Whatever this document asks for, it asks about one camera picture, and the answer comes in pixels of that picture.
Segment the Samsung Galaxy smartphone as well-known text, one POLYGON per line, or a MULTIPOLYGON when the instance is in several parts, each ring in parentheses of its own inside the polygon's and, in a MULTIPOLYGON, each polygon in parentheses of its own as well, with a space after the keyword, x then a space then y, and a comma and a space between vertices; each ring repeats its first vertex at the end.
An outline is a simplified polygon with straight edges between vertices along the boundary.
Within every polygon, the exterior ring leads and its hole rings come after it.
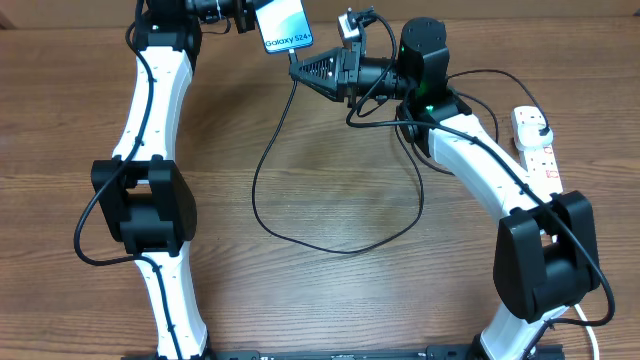
POLYGON ((268 54, 313 45, 311 27, 301 0, 257 0, 254 7, 268 54))

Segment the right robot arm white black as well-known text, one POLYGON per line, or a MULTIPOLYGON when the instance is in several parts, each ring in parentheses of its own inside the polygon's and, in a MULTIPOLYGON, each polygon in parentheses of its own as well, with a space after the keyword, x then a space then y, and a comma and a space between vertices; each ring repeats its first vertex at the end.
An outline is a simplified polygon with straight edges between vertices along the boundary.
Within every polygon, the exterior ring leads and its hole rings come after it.
POLYGON ((590 202, 579 192, 542 188, 481 127, 448 83, 443 23, 408 21, 393 55, 370 58, 367 25, 376 14, 341 19, 341 47, 290 66, 293 79, 350 106, 367 97, 397 101, 395 125, 405 139, 446 166, 494 219, 493 281, 501 304, 469 345, 432 345, 431 359, 560 359, 544 332, 604 283, 590 202))

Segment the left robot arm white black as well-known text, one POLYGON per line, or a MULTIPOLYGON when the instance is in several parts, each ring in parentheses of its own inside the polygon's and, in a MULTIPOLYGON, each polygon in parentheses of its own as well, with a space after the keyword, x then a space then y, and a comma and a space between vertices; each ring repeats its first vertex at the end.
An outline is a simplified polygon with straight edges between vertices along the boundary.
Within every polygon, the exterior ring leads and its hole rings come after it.
POLYGON ((125 41, 136 57, 136 83, 122 136, 108 160, 91 169, 94 197, 83 211, 73 243, 84 262, 81 229, 100 207, 112 238, 146 285, 158 345, 154 359, 211 359, 207 326, 199 312, 190 267, 196 233, 195 198, 175 162, 185 94, 200 53, 201 26, 224 21, 245 33, 255 27, 248 0, 139 1, 125 41))

